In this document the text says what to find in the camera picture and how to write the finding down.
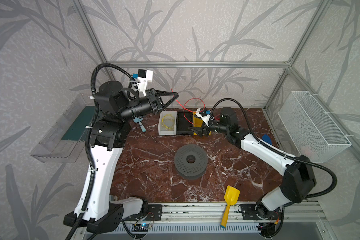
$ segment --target red marble table surface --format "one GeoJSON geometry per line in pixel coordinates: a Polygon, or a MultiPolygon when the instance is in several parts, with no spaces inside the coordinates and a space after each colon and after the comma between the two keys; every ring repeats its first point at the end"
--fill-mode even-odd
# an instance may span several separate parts
{"type": "MultiPolygon", "coordinates": [[[[239,125],[246,127],[240,109],[235,109],[239,125]]],[[[246,110],[253,131],[258,137],[268,134],[276,141],[260,108],[246,110]]],[[[231,145],[223,134],[210,136],[159,136],[159,114],[143,120],[147,129],[136,123],[129,133],[116,165],[110,194],[125,199],[132,195],[146,197],[149,202],[224,202],[228,185],[240,190],[238,201],[257,201],[281,184],[281,176],[253,154],[231,145]],[[208,155],[205,174],[196,180],[178,175],[173,159],[175,152],[186,144],[202,147],[208,155]]]]}

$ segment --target metal vent grille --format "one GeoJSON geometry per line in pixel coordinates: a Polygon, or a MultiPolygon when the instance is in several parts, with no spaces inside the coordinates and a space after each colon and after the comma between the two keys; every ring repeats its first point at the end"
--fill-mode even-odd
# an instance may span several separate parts
{"type": "MultiPolygon", "coordinates": [[[[148,231],[151,233],[259,233],[258,223],[231,223],[221,228],[217,223],[154,223],[148,231]]],[[[132,223],[127,223],[130,232],[135,232],[132,223]]],[[[126,233],[123,225],[119,225],[114,233],[126,233]]]]}

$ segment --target gray perforated spool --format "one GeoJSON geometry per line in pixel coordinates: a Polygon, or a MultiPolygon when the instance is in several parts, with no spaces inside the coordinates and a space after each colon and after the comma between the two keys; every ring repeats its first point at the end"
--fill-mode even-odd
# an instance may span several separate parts
{"type": "Polygon", "coordinates": [[[180,176],[186,179],[197,179],[206,171],[208,156],[201,147],[188,144],[176,152],[174,163],[180,176]]]}

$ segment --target yellow wire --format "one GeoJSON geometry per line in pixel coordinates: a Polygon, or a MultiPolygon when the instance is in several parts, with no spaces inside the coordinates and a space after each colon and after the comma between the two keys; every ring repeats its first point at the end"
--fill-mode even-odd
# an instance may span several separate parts
{"type": "Polygon", "coordinates": [[[173,130],[175,129],[175,128],[174,128],[175,118],[172,116],[172,114],[168,113],[168,114],[164,115],[163,118],[161,119],[161,124],[162,124],[162,126],[163,126],[165,129],[167,129],[168,131],[173,131],[173,130]],[[170,126],[170,127],[168,127],[168,126],[165,125],[165,123],[164,123],[164,119],[165,119],[165,117],[167,117],[167,116],[169,116],[169,117],[171,117],[171,118],[167,118],[166,120],[170,120],[170,121],[173,122],[173,125],[170,126]]]}

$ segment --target red wire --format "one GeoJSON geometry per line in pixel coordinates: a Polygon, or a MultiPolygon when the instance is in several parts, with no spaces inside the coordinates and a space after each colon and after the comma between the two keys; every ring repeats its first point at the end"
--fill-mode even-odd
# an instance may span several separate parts
{"type": "Polygon", "coordinates": [[[185,110],[187,110],[188,112],[191,112],[191,113],[200,113],[200,112],[204,111],[204,109],[205,109],[205,103],[203,102],[203,100],[201,100],[200,98],[191,98],[191,99],[189,99],[187,102],[185,102],[184,106],[183,106],[177,99],[176,99],[176,101],[180,104],[180,106],[183,107],[183,115],[184,115],[184,118],[194,126],[195,124],[194,124],[193,122],[189,121],[189,120],[187,119],[187,117],[185,117],[185,110]],[[192,100],[192,99],[199,99],[199,100],[204,104],[204,108],[203,108],[201,111],[199,111],[199,112],[194,112],[194,111],[191,111],[191,110],[185,108],[185,105],[187,104],[187,102],[189,102],[189,101],[192,100]]]}

